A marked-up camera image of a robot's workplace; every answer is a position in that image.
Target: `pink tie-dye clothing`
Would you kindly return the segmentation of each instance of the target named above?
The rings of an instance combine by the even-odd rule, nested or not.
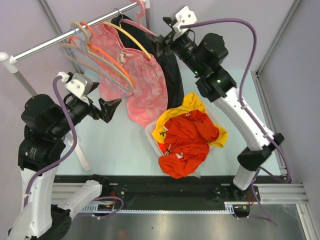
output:
[[[141,50],[125,48],[117,30],[113,27],[101,23],[94,26],[92,30],[93,44],[117,60],[135,82],[136,87],[126,102],[129,118],[143,127],[157,120],[167,110],[168,105],[166,80],[157,60],[152,55],[149,59]],[[103,54],[97,54],[110,62]],[[123,78],[108,69],[105,72],[111,79],[116,79],[127,86]],[[110,80],[100,76],[101,98],[111,100],[123,97],[123,94],[110,85],[112,85]]]

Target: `beige hanger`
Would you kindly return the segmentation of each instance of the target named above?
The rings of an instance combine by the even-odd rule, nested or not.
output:
[[[75,29],[79,29],[83,35],[84,35],[84,38],[80,39],[80,41],[82,42],[82,45],[83,45],[83,48],[84,48],[84,52],[83,52],[83,49],[80,47],[80,46],[77,46],[77,45],[74,45],[74,44],[69,44],[69,43],[61,43],[60,44],[60,47],[63,51],[63,53],[66,55],[67,58],[75,61],[76,63],[78,63],[79,65],[81,66],[84,66],[85,68],[88,68],[90,69],[91,71],[105,77],[105,73],[103,71],[101,71],[99,68],[97,67],[94,67],[84,61],[81,61],[79,59],[76,59],[72,56],[70,56],[68,54],[68,52],[66,51],[66,49],[75,49],[77,50],[78,52],[80,53],[83,53],[83,54],[86,54],[88,57],[91,57],[92,59],[94,60],[97,60],[103,64],[105,64],[106,66],[109,66],[111,67],[112,69],[114,69],[119,75],[121,75],[125,80],[126,82],[129,84],[129,88],[127,86],[124,86],[123,84],[121,84],[119,81],[113,79],[113,82],[120,86],[122,89],[124,89],[127,93],[132,93],[134,91],[134,86],[132,84],[132,82],[130,81],[130,79],[120,70],[118,69],[117,67],[115,67],[112,63],[106,61],[103,57],[93,53],[90,51],[90,48],[88,46],[88,44],[91,43],[91,38],[89,37],[87,31],[77,22],[72,22],[71,23],[71,27],[72,28],[75,28]]]

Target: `pink hanger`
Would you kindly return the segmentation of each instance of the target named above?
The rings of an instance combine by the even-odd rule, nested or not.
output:
[[[138,23],[131,21],[129,19],[123,19],[122,23],[130,24],[130,25],[135,26],[136,28],[138,28],[146,33],[155,35],[152,31],[150,31],[148,28],[142,26],[142,24],[141,24],[141,18],[144,17],[146,14],[146,9],[145,9],[145,5],[144,5],[143,1],[142,0],[130,0],[130,1],[137,2],[140,5],[141,12],[136,13],[136,18],[137,18]]]

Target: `clothes hanger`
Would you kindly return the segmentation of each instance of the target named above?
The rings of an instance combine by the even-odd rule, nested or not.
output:
[[[120,32],[122,32],[123,34],[125,34],[128,38],[130,38],[144,53],[145,55],[148,57],[149,60],[152,59],[152,56],[150,55],[150,53],[148,53],[148,51],[140,44],[140,42],[138,42],[138,40],[136,40],[130,33],[128,33],[126,30],[122,29],[121,27],[111,23],[111,22],[107,22],[104,21],[103,22],[104,25],[110,26],[112,28],[115,28],[117,30],[119,30]]]
[[[120,88],[122,88],[122,90],[124,90],[127,93],[132,93],[134,88],[135,88],[135,84],[134,81],[132,80],[131,76],[127,73],[127,71],[117,62],[115,61],[110,55],[108,55],[106,52],[104,52],[102,49],[100,49],[97,46],[94,46],[91,43],[91,38],[93,37],[88,36],[88,33],[83,29],[83,27],[76,22],[71,23],[71,27],[74,28],[78,28],[84,35],[84,39],[80,38],[80,37],[73,37],[73,39],[78,39],[80,40],[81,46],[75,45],[75,42],[73,39],[69,40],[69,42],[73,42],[73,44],[70,43],[61,43],[60,47],[61,50],[64,54],[66,54],[66,56],[71,59],[72,61],[76,62],[77,64],[84,66],[85,68],[88,68],[90,70],[92,70],[93,72],[102,75],[102,76],[106,76],[108,79],[111,80],[111,82],[114,82],[115,85],[119,86]],[[114,72],[116,75],[121,76],[122,78],[124,78],[128,84],[129,84],[129,88],[124,86],[123,84],[121,84],[120,82],[111,79],[107,74],[105,74],[101,68],[97,68],[99,67],[97,65],[97,67],[94,67],[84,61],[81,61],[79,59],[76,59],[72,56],[70,56],[68,53],[70,53],[70,51],[66,50],[66,49],[74,49],[82,54],[85,54],[87,57],[89,57],[91,60],[93,60],[96,64],[100,65],[102,68],[107,68],[107,66],[109,66],[110,70],[112,72]],[[91,49],[95,52],[102,52],[103,55],[107,56],[111,61],[113,61],[113,63],[115,63],[121,70],[119,70],[117,67],[115,67],[113,64],[111,64],[110,62],[106,61],[103,57],[100,57],[99,55],[95,54],[94,52],[91,51]]]
[[[135,26],[136,28],[146,32],[146,33],[149,33],[149,34],[152,34],[152,35],[155,35],[152,31],[150,31],[148,28],[144,27],[141,23],[141,18],[145,16],[146,14],[146,9],[145,9],[145,5],[143,3],[142,0],[130,0],[131,2],[137,2],[139,5],[140,5],[140,12],[137,12],[136,13],[136,18],[137,18],[137,23],[134,22],[134,21],[131,21],[129,19],[123,19],[123,23],[126,23],[126,24],[130,24],[132,26]]]

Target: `white table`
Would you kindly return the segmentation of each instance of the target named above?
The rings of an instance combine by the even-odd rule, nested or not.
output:
[[[239,84],[243,70],[229,70],[231,76]],[[86,72],[92,80],[97,77]],[[181,69],[184,94],[195,92],[194,75],[189,69]],[[249,74],[243,90],[244,97],[257,116],[265,122],[258,95]],[[89,97],[99,106],[99,90]],[[228,117],[213,103],[201,97],[207,108],[211,108],[221,125],[228,131],[229,138],[224,148],[211,149],[204,163],[198,169],[201,176],[232,176],[237,173],[239,163],[237,156],[246,147],[246,142]],[[76,126],[80,146],[87,157],[91,169],[84,171],[76,154],[72,153],[58,168],[58,175],[122,175],[122,176],[166,176],[159,167],[158,157],[148,142],[144,128],[129,119],[126,101],[118,106],[113,119],[106,124],[102,120],[95,121],[87,116]],[[263,165],[275,175],[280,174],[274,154]]]

